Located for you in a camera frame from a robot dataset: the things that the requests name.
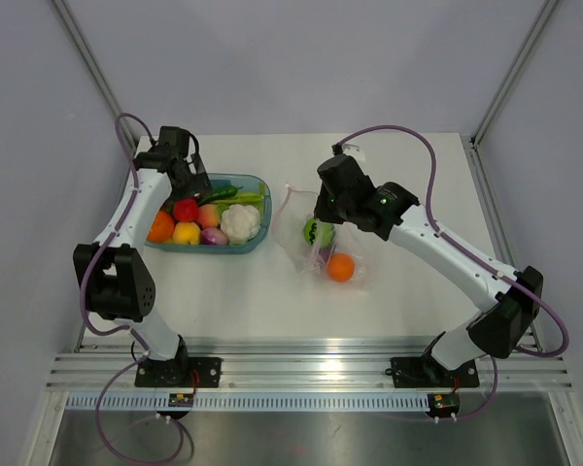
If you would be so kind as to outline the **red toy tomato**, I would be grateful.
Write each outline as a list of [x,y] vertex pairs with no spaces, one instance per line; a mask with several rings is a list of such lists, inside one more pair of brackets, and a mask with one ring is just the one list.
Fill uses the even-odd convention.
[[198,210],[198,202],[190,198],[176,202],[172,215],[177,222],[193,222],[198,218]]

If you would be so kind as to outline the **green toy melon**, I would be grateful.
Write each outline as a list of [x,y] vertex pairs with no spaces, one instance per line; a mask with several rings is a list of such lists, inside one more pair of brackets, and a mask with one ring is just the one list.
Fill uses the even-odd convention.
[[309,218],[303,226],[302,233],[308,245],[318,244],[320,248],[326,248],[331,245],[334,239],[335,228],[331,223]]

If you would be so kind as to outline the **clear zip top bag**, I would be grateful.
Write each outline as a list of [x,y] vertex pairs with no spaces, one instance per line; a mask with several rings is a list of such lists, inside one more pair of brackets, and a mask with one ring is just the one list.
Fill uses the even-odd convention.
[[326,286],[367,287],[371,259],[352,227],[318,220],[318,194],[286,186],[271,233],[294,269]]

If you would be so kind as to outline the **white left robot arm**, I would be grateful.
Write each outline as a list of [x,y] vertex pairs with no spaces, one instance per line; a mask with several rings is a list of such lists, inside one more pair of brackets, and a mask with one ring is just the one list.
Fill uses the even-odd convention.
[[208,181],[186,129],[160,128],[151,147],[127,157],[129,176],[117,209],[90,244],[79,244],[73,262],[80,286],[80,308],[88,330],[103,335],[90,314],[127,331],[142,348],[137,360],[138,387],[207,387],[219,385],[217,357],[189,355],[184,338],[173,331],[155,307],[154,278],[142,257],[162,204]]

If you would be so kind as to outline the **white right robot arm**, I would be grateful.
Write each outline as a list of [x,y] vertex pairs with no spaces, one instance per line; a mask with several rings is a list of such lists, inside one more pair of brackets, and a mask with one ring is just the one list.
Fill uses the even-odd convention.
[[542,275],[534,268],[517,271],[494,262],[479,250],[459,251],[444,232],[434,231],[426,208],[403,186],[376,186],[350,155],[338,154],[317,173],[321,190],[314,210],[327,223],[350,222],[363,232],[402,247],[453,283],[477,313],[440,333],[409,367],[416,386],[441,386],[461,367],[489,355],[505,359],[539,312]]

